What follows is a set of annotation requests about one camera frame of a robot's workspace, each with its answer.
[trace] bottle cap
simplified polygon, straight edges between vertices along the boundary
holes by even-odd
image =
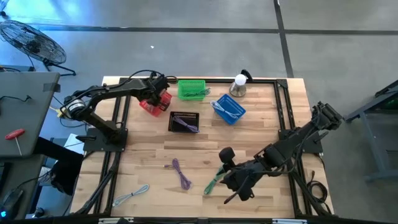
[[[244,85],[246,83],[246,77],[242,74],[239,74],[235,77],[235,83],[237,85]]]

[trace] red screwdriver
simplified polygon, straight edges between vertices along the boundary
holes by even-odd
[[[17,142],[19,154],[20,154],[21,156],[22,156],[22,153],[21,153],[21,149],[20,149],[20,147],[19,147],[18,137],[21,136],[21,135],[23,135],[24,133],[25,133],[25,129],[21,128],[21,129],[15,130],[15,131],[9,133],[8,135],[6,135],[6,139],[7,139],[7,140],[15,139],[15,141]]]

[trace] white paper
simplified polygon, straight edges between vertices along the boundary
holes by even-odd
[[[77,134],[70,134],[67,142],[64,147],[72,150],[73,152],[77,152],[79,154],[84,154],[83,146],[85,145],[83,142],[76,139]]]

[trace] gray table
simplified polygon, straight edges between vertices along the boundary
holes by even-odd
[[[26,133],[19,138],[22,158],[19,156],[15,140],[7,141],[4,137],[0,140],[0,161],[12,164],[0,192],[1,200],[9,190],[40,174],[45,156],[32,153],[53,95],[53,91],[43,91],[43,84],[57,83],[59,76],[59,73],[56,72],[0,73],[0,96],[25,98],[26,95],[29,95],[32,97],[32,100],[27,103],[11,99],[3,99],[0,102],[0,133],[5,136],[15,129],[24,128],[26,130]],[[25,218],[29,211],[36,183],[37,180],[33,180],[21,187],[24,194],[17,219]]]
[[[60,74],[56,72],[0,73],[0,97],[32,97],[26,102],[9,98],[0,101],[0,157],[20,156],[16,141],[5,140],[2,136],[21,128],[25,129],[25,133],[18,137],[22,156],[33,154],[54,94],[52,90],[44,90],[44,85],[58,83],[59,78]]]

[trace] red basket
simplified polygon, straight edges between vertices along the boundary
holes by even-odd
[[[162,98],[160,99],[160,103],[157,106],[150,105],[147,103],[147,100],[142,100],[139,105],[148,113],[150,113],[153,116],[158,116],[161,114],[162,111],[167,110],[167,108],[170,105],[170,102],[172,101],[172,95],[170,93],[167,93],[167,91],[164,91],[162,94]]]

